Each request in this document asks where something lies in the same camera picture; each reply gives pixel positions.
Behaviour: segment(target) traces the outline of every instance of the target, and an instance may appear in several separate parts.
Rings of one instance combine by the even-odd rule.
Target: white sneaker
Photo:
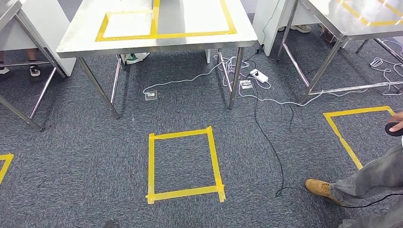
[[[295,25],[295,26],[291,26],[292,30],[298,30],[298,32],[302,32],[302,33],[309,33],[310,31],[312,31],[312,28],[308,25]]]
[[[29,72],[31,73],[32,77],[40,76],[40,68],[38,66],[31,66],[29,68]]]
[[[133,64],[143,61],[150,53],[136,53],[136,54],[125,54],[126,64]]]
[[[4,67],[3,69],[0,70],[0,75],[5,75],[8,73],[10,70],[7,67]]]

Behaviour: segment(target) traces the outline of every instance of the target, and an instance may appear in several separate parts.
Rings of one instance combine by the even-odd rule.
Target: shoe
[[[305,181],[305,188],[314,195],[329,198],[336,204],[343,206],[340,201],[333,198],[332,194],[330,194],[330,184],[323,180],[308,179]]]
[[[29,68],[29,72],[31,73],[32,77],[38,77],[40,76],[40,68],[37,65],[32,65]]]
[[[7,67],[1,67],[0,68],[0,75],[5,75],[8,73],[10,70]]]
[[[308,25],[295,25],[295,26],[291,26],[292,30],[298,30],[298,32],[302,32],[302,33],[309,33],[310,31],[312,31],[312,28]]]
[[[126,64],[134,64],[143,61],[150,53],[125,54]]]

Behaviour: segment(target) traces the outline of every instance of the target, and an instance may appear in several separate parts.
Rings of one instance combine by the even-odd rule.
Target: power strip
[[[269,78],[264,75],[262,72],[258,71],[257,69],[254,69],[250,72],[250,75],[252,75],[255,79],[260,81],[261,83],[268,82]]]

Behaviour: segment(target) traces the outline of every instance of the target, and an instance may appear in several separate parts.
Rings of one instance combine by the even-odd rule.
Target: gray jeans
[[[403,190],[403,148],[390,149],[385,156],[365,165],[358,173],[330,185],[332,196],[340,202],[355,206],[363,199],[388,190]],[[344,219],[339,228],[403,228],[403,197],[381,216]]]

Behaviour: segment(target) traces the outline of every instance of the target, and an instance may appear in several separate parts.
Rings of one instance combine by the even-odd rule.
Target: floor socket
[[[145,93],[145,100],[146,101],[152,101],[152,100],[156,100],[156,99],[158,99],[156,90],[149,91],[149,92]]]
[[[250,82],[250,80],[242,80],[242,81],[240,81],[240,87],[242,89],[252,89],[253,85]]]

